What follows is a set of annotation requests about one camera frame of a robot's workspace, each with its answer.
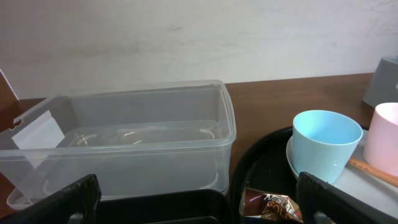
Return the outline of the light blue plastic cup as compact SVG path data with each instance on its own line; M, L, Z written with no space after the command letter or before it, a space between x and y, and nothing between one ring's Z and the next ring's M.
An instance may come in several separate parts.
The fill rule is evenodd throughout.
M333 183L363 136L353 119L327 110L309 110L293 119L292 154L296 173Z

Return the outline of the gold coffee sachet wrapper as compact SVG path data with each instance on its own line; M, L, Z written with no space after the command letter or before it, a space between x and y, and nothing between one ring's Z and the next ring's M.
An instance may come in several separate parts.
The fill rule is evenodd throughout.
M289 196L245 188L239 204L245 218L303 223L299 206Z

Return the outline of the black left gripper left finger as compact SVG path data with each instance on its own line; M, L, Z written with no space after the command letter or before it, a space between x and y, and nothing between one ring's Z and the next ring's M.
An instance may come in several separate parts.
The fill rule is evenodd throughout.
M28 208L2 218L1 223L95 223L100 200L97 176L88 174Z

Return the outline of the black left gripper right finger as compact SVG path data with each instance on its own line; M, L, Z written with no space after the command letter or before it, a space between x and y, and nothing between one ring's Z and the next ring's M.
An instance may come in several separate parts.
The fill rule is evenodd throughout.
M304 223L388 224L397 219L308 172L298 175L296 198Z

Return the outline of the pink plastic cup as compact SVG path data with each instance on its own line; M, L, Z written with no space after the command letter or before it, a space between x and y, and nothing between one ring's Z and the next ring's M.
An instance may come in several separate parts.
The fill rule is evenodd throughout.
M377 105L363 156L373 167L397 177L397 103Z

